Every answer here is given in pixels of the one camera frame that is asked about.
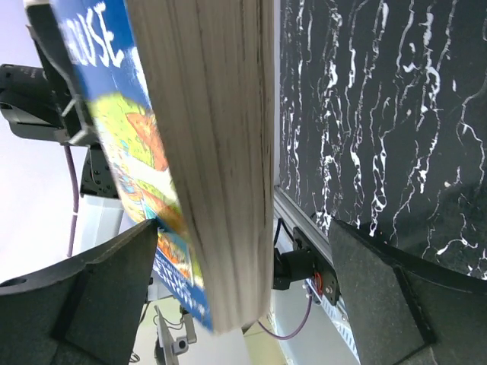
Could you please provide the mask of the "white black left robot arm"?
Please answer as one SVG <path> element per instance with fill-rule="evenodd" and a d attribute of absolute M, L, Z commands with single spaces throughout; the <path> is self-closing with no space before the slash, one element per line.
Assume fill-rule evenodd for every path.
<path fill-rule="evenodd" d="M 119 232 L 123 208 L 52 1 L 25 1 L 40 67 L 1 66 L 1 115 L 23 139 L 59 143 L 72 184 L 71 257 Z"/>

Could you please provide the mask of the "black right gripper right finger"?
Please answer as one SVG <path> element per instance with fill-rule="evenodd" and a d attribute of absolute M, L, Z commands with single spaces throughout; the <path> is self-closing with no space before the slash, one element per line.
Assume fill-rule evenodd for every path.
<path fill-rule="evenodd" d="M 328 241 L 362 364 L 484 364 L 486 282 L 334 220 Z"/>

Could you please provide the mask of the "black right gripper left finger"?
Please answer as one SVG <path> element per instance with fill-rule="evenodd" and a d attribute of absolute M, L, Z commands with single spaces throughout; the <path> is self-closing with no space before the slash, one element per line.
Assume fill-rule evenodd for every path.
<path fill-rule="evenodd" d="M 1 284 L 3 364 L 127 364 L 157 246 L 146 220 Z"/>

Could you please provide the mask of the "blue 91-storey treehouse book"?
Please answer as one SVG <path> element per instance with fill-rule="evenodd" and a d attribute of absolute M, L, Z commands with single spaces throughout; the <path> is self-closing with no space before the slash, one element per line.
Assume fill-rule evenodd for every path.
<path fill-rule="evenodd" d="M 155 219 L 155 270 L 210 332 L 269 308 L 271 1 L 54 1 L 128 215 Z"/>

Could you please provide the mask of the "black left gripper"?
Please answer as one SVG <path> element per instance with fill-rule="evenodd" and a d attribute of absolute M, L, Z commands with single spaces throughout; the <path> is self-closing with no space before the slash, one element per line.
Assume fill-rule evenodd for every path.
<path fill-rule="evenodd" d="M 74 146 L 99 143 L 81 85 L 48 1 L 24 10 L 43 68 L 1 65 L 1 114 L 19 138 Z"/>

